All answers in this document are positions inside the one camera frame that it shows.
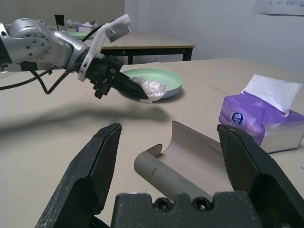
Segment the white tissue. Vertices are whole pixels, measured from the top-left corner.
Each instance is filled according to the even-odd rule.
[[[253,75],[252,79],[242,91],[257,96],[281,112],[289,114],[289,109],[296,94],[303,84],[286,82],[261,75]]]
[[[152,103],[153,101],[158,101],[168,91],[167,86],[164,85],[163,83],[156,81],[150,82],[143,76],[132,77],[131,80],[139,84],[149,98],[147,100],[140,100],[141,102]]]

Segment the bolt hole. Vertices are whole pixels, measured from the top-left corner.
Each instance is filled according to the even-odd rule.
[[[154,203],[155,209],[160,212],[168,212],[173,206],[169,199],[167,198],[159,198]]]
[[[211,203],[204,197],[197,197],[193,200],[192,205],[198,211],[209,211],[211,210]]]

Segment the black table leg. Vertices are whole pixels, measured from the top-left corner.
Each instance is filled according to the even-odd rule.
[[[190,61],[192,57],[192,50],[193,48],[187,48],[186,53],[183,55],[182,60],[183,61]]]
[[[133,64],[133,55],[128,55],[128,65]]]

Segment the black metal part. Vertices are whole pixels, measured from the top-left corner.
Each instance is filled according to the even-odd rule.
[[[148,194],[116,196],[111,228],[261,228],[245,192],[214,195],[210,211],[197,210],[187,194],[176,196],[170,210],[160,212]]]
[[[114,123],[99,130],[71,161],[36,228],[86,228],[91,220],[93,227],[110,189],[121,129]]]
[[[235,191],[245,191],[264,227],[304,227],[304,200],[284,172],[253,137],[219,125],[225,166]]]
[[[58,25],[61,25],[61,26],[65,25],[65,16],[64,15],[55,14],[54,16],[55,16],[57,29],[59,29]]]
[[[109,228],[109,226],[105,224],[102,220],[93,216],[87,228]]]
[[[11,59],[8,54],[7,49],[4,46],[4,43],[2,41],[2,36],[6,36],[7,34],[5,32],[2,32],[0,34],[0,67],[6,66],[8,64],[11,64]]]
[[[36,63],[32,63],[28,61],[24,61],[20,63],[20,67],[21,67],[21,71],[29,71],[29,69],[33,69],[35,71],[38,70]]]
[[[193,48],[187,48],[186,53],[182,57],[183,61],[191,61]]]
[[[113,87],[133,99],[148,99],[139,84],[119,72],[123,64],[121,60],[114,56],[92,60],[85,77],[94,84],[95,96],[100,99],[103,95],[107,95],[110,88]]]
[[[192,47],[182,48],[143,48],[143,49],[102,49],[105,56],[128,56],[128,64],[133,64],[133,56],[183,55],[183,61],[190,61]]]

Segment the purple tissue box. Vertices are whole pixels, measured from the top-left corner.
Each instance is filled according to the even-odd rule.
[[[304,116],[278,109],[248,93],[227,96],[219,121],[253,136],[266,152],[297,149],[304,137]]]

